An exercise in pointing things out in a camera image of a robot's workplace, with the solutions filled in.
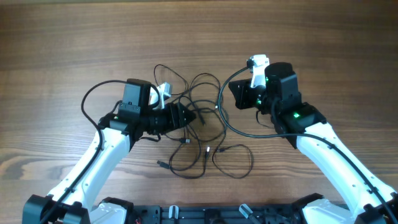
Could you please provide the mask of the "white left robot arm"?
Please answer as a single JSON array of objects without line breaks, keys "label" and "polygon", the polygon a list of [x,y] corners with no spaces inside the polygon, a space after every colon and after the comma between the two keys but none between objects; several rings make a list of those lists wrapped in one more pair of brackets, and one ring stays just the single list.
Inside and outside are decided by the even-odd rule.
[{"label": "white left robot arm", "polygon": [[46,196],[32,195],[22,212],[23,223],[138,223],[134,205],[108,197],[94,202],[119,162],[147,133],[150,141],[186,127],[196,118],[181,103],[164,103],[152,83],[124,81],[123,98],[113,110],[94,122],[95,137],[69,174]]}]

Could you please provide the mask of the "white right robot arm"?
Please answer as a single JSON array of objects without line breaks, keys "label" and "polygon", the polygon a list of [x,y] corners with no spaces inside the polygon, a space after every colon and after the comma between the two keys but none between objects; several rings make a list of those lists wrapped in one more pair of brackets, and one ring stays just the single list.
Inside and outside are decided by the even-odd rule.
[{"label": "white right robot arm", "polygon": [[[235,80],[246,70],[260,76]],[[316,107],[302,101],[297,74],[287,62],[257,66],[249,62],[222,85],[229,88],[236,107],[257,108],[268,114],[275,138],[285,138],[307,156],[330,181],[346,208],[311,194],[292,205],[295,223],[397,223],[397,192],[377,178],[343,144]]]}]

